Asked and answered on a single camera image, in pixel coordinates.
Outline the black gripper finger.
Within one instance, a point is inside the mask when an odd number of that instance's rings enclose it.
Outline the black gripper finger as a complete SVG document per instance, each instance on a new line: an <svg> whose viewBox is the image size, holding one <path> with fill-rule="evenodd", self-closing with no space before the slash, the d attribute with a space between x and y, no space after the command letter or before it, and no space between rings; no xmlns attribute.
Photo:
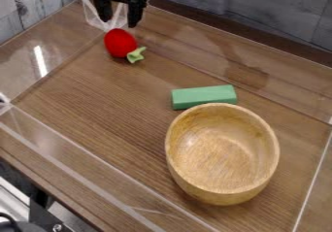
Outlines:
<svg viewBox="0 0 332 232"><path fill-rule="evenodd" d="M109 0L93 0L100 19L106 22L113 17L112 3Z"/></svg>
<svg viewBox="0 0 332 232"><path fill-rule="evenodd" d="M128 3L126 22L129 28L133 28L137 25L142 17L142 11L145 7L146 5L141 0L133 0Z"/></svg>

